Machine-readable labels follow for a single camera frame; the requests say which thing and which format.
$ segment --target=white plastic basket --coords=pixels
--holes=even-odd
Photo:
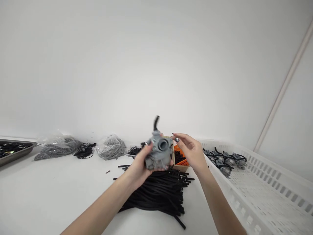
[[[247,158],[245,170],[227,179],[206,157],[210,170],[248,234],[313,234],[313,183],[242,146],[200,140],[202,147]]]

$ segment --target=pile of black rubber tubes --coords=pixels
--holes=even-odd
[[[129,165],[122,165],[127,170]],[[186,229],[186,226],[178,218],[184,214],[183,188],[188,187],[191,180],[188,173],[173,170],[173,166],[167,171],[155,171],[147,180],[128,198],[119,212],[138,208],[146,211],[161,211],[173,216],[179,224]]]

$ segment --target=clear plastic bag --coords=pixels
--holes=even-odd
[[[98,141],[96,149],[99,157],[110,160],[124,155],[125,144],[117,135],[111,134]]]
[[[40,153],[35,156],[35,161],[71,154],[75,152],[81,144],[80,141],[74,139],[71,135],[62,134],[50,136],[38,142],[44,143],[44,146]]]

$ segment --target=metal tray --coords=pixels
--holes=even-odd
[[[9,162],[12,162],[16,159],[19,159],[21,157],[26,156],[29,154],[33,148],[37,145],[36,142],[29,142],[29,141],[21,141],[21,140],[7,140],[7,139],[0,139],[0,144],[5,144],[5,143],[21,143],[21,144],[32,144],[30,147],[25,148],[21,151],[12,153],[6,157],[0,158],[0,166],[3,166]]]

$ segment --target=person's right hand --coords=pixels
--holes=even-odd
[[[173,137],[171,138],[175,140],[175,137],[179,139],[176,143],[184,152],[186,159],[193,170],[196,173],[201,172],[204,169],[207,170],[208,164],[204,158],[201,143],[187,134],[173,133]]]

